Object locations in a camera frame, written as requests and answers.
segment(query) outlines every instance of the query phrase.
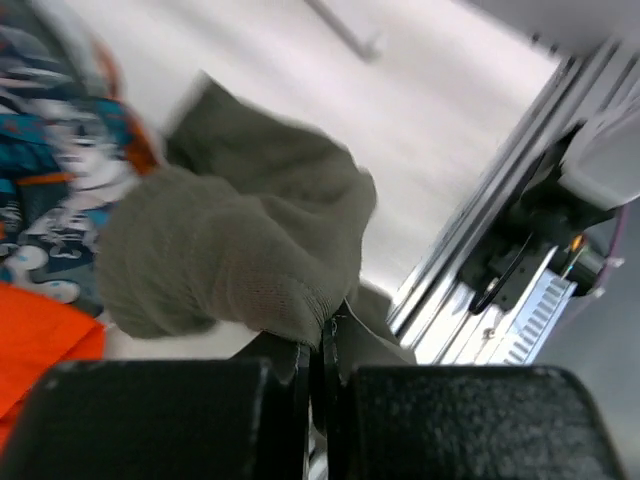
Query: orange light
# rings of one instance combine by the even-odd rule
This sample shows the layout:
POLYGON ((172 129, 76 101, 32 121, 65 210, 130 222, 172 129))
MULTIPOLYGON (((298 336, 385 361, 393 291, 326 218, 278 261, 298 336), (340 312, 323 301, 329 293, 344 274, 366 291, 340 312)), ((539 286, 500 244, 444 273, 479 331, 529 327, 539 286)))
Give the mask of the orange light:
POLYGON ((584 245, 584 235, 578 235, 571 242, 571 251, 575 252, 580 247, 582 247, 582 245, 584 245))

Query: black mount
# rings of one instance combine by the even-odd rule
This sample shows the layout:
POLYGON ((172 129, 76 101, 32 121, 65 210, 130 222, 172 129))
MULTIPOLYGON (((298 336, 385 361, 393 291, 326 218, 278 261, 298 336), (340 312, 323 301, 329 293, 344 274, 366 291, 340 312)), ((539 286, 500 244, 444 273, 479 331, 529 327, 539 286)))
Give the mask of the black mount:
POLYGON ((615 212, 589 204, 558 183, 561 160, 580 128, 538 157, 461 269, 460 279, 477 292, 471 313, 480 314, 491 304, 504 311, 515 307, 553 247, 557 250, 549 268, 575 281, 577 295, 594 286, 600 269, 582 268, 578 254, 589 248, 590 258, 602 267, 605 259, 584 232, 615 212))

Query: knit fabric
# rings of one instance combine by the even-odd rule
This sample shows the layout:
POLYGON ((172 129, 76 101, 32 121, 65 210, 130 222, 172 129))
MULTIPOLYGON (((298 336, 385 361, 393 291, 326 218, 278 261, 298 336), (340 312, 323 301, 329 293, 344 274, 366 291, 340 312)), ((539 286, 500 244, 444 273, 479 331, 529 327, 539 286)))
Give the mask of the knit fabric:
MULTIPOLYGON (((323 322, 360 289, 371 176, 326 136, 210 80, 168 159, 102 231, 96 274, 113 320, 145 338, 232 320, 317 346, 323 322)), ((385 313, 378 326, 392 339, 385 313)))

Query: cable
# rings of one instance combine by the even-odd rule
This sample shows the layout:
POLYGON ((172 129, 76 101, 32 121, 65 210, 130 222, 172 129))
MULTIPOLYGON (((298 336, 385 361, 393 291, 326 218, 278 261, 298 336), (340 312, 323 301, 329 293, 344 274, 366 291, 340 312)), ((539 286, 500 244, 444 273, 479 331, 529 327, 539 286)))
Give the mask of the cable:
POLYGON ((622 235, 624 234, 627 228, 629 210, 630 210, 629 204, 623 205, 618 209, 618 212, 616 214, 616 227, 615 227, 615 230, 613 231, 613 236, 611 237, 611 243, 609 244, 609 251, 607 252, 607 256, 605 258, 604 267, 602 268, 602 270, 600 270, 600 272, 598 273, 598 276, 596 277, 596 281, 592 288, 593 293, 589 294, 587 298, 585 298, 582 302, 580 302, 580 305, 578 306, 578 308, 576 308, 573 312, 571 312, 571 315, 565 318, 562 322, 560 322, 560 324, 556 326, 556 328, 553 329, 552 335, 557 335, 561 329, 564 329, 566 326, 573 323, 573 321, 576 318, 578 318, 580 314, 584 312, 586 308, 589 305, 591 305, 591 303, 594 300, 599 298, 596 296, 595 292, 601 291, 600 289, 605 288, 607 283, 609 283, 609 278, 611 276, 611 269, 612 269, 611 261, 612 259, 618 257, 618 251, 620 249, 620 241, 622 239, 622 235))

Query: colorful printed cloth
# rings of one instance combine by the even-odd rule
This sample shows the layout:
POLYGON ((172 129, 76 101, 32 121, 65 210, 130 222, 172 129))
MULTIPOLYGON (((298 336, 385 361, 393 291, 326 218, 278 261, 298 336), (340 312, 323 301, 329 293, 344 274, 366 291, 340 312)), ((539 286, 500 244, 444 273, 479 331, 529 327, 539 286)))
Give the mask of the colorful printed cloth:
POLYGON ((64 3, 0 1, 0 281, 94 317, 114 204, 156 161, 116 69, 64 3))

